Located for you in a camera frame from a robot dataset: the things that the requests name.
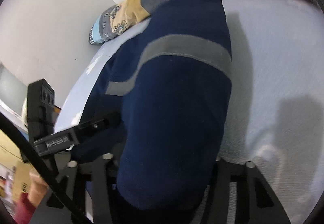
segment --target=dark blue garment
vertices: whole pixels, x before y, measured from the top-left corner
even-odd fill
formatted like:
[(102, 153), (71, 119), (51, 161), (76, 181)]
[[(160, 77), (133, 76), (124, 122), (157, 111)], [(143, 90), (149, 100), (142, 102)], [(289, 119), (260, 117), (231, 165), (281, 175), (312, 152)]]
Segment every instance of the dark blue garment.
[[(129, 93), (105, 95), (109, 82), (132, 77), (148, 45), (170, 34), (212, 41), (231, 55), (221, 0), (171, 0), (107, 62), (81, 118), (121, 111), (120, 130), (127, 141), (117, 189), (140, 210), (189, 210), (199, 204), (220, 148), (231, 94), (229, 77), (215, 66), (192, 57), (160, 55), (143, 64)], [(89, 155), (89, 147), (82, 146), (78, 158)]]

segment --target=red sleeve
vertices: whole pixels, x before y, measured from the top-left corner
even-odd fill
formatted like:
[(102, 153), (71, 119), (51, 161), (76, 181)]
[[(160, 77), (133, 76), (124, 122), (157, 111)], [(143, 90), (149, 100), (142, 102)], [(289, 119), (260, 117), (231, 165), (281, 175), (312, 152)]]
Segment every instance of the red sleeve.
[(17, 201), (15, 221), (17, 224), (28, 224), (35, 212), (35, 207), (28, 200), (28, 194), (22, 193)]

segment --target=yellow fabric patch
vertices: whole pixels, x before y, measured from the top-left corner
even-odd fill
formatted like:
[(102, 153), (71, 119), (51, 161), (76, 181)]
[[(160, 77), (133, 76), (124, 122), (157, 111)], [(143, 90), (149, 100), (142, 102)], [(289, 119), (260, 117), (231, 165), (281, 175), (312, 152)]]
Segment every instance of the yellow fabric patch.
[(120, 10), (116, 13), (115, 18), (110, 21), (112, 32), (117, 32), (119, 35), (150, 15), (141, 6), (141, 0), (124, 0), (119, 6)]

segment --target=silver bolt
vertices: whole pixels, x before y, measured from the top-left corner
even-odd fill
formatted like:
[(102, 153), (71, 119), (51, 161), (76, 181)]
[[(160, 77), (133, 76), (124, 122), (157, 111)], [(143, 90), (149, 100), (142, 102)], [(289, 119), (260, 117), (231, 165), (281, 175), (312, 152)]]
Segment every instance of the silver bolt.
[(67, 163), (67, 167), (76, 167), (78, 165), (77, 161), (70, 161)]
[(110, 159), (112, 159), (113, 157), (114, 157), (113, 154), (107, 153), (107, 154), (104, 154), (104, 155), (102, 156), (102, 159), (104, 159), (104, 160), (110, 160)]
[(255, 163), (251, 162), (251, 161), (248, 161), (245, 163), (246, 167), (248, 168), (254, 168), (255, 167)]

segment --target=person's hand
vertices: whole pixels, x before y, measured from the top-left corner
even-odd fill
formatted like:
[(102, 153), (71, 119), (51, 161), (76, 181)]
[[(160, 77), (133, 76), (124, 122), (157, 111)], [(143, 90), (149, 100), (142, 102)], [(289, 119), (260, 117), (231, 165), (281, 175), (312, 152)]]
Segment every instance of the person's hand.
[(28, 200), (34, 207), (38, 207), (41, 200), (45, 196), (48, 190), (47, 183), (41, 178), (35, 169), (29, 172), (30, 176), (30, 191), (28, 194)]

